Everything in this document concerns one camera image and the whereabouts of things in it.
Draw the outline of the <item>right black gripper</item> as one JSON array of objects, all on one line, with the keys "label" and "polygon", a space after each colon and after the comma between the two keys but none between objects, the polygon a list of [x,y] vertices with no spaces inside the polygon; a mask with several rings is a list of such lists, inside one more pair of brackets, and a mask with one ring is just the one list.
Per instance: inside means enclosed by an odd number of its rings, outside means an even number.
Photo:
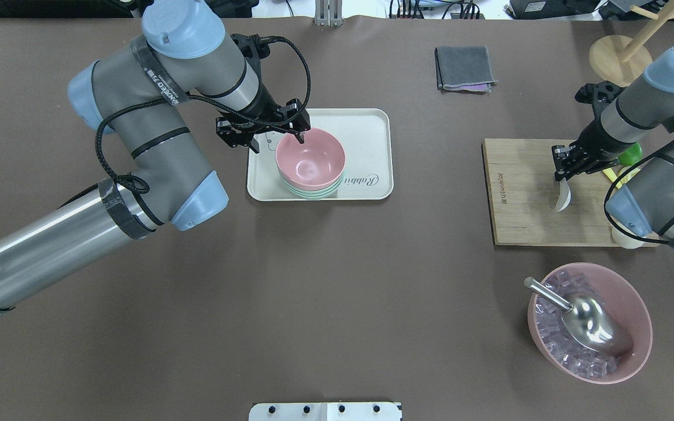
[{"label": "right black gripper", "polygon": [[609,135],[581,135],[570,146],[551,147],[555,166],[554,181],[567,181],[575,175],[591,175],[618,164],[621,142]]}]

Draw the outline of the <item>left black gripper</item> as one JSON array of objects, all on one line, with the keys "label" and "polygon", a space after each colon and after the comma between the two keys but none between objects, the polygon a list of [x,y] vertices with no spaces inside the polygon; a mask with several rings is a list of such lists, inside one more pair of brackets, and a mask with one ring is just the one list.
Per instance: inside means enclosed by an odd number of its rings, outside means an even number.
[{"label": "left black gripper", "polygon": [[253,118],[235,113],[225,113],[216,119],[216,135],[229,147],[248,147],[258,150],[257,134],[278,132],[294,135],[299,144],[305,143],[305,134],[311,128],[310,115],[304,104],[297,98],[284,106],[269,107]]}]

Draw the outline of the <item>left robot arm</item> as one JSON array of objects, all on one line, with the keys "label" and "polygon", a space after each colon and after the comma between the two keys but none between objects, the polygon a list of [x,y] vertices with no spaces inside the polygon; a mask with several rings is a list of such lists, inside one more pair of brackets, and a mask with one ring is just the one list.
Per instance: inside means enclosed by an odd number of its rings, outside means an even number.
[{"label": "left robot arm", "polygon": [[260,75],[273,43],[293,45],[283,36],[228,34],[204,1],[155,1],[142,14],[142,34],[70,81],[68,98],[95,133],[106,178],[0,240],[0,317],[163,224],[187,231],[227,206],[182,104],[219,110],[216,135],[230,147],[257,153],[255,136],[267,132],[303,141],[311,87],[304,99],[274,101]]}]

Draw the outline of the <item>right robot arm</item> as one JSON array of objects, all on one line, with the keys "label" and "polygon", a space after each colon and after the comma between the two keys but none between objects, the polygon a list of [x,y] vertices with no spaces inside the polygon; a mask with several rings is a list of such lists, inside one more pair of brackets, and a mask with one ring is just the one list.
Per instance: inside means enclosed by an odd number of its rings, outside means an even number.
[{"label": "right robot arm", "polygon": [[[569,179],[618,163],[618,156],[636,146],[653,128],[674,134],[674,46],[653,61],[634,82],[620,88],[610,82],[586,84],[575,98],[592,106],[594,119],[570,146],[553,146],[554,179],[561,192],[556,210],[570,202]],[[631,237],[674,249],[674,140],[647,155],[641,170],[604,200],[604,212]]]}]

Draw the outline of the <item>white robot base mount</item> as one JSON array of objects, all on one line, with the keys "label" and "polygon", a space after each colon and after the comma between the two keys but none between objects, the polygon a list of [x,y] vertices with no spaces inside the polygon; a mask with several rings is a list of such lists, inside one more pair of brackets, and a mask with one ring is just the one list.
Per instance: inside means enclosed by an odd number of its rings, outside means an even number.
[{"label": "white robot base mount", "polygon": [[402,420],[400,403],[284,402],[252,406],[249,420]]}]

